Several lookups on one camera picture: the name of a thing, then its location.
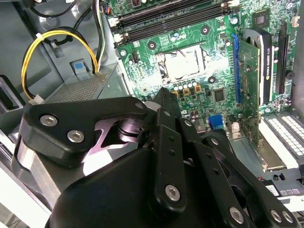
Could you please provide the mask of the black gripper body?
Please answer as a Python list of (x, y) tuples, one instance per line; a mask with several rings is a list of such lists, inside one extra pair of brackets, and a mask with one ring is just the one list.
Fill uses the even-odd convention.
[(181, 151), (130, 152), (70, 185), (48, 228), (226, 228), (201, 169)]

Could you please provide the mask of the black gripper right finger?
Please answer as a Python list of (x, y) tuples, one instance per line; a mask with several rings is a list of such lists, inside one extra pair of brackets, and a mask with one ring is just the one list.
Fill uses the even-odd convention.
[(217, 228), (295, 228), (297, 220), (237, 158), (223, 130), (197, 133), (179, 119), (183, 153), (194, 163), (196, 197)]

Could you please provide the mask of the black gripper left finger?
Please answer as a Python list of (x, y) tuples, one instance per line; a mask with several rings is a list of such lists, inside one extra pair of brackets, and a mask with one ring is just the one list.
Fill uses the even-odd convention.
[(162, 88), (151, 103), (126, 96), (39, 104), (25, 110), (18, 163), (53, 208), (76, 181), (137, 149), (181, 151), (177, 96)]

